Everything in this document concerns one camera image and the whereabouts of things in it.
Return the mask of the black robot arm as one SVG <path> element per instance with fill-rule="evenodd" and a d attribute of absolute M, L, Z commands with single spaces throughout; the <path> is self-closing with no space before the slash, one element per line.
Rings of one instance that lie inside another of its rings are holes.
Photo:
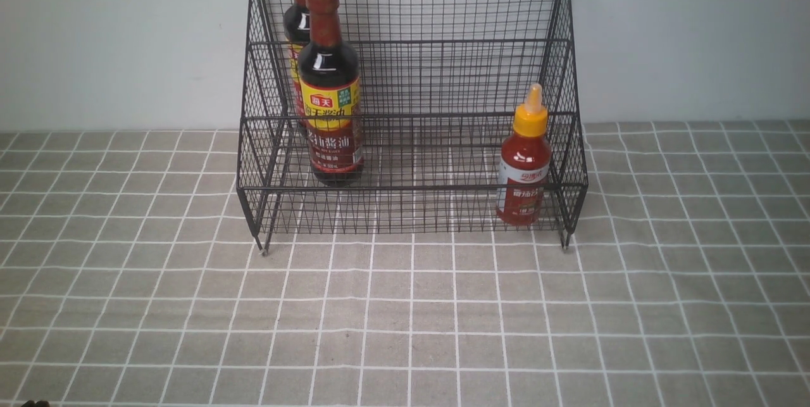
<path fill-rule="evenodd" d="M 25 403 L 21 404 L 21 407 L 50 407 L 49 401 L 45 401 L 44 399 L 29 399 Z"/>

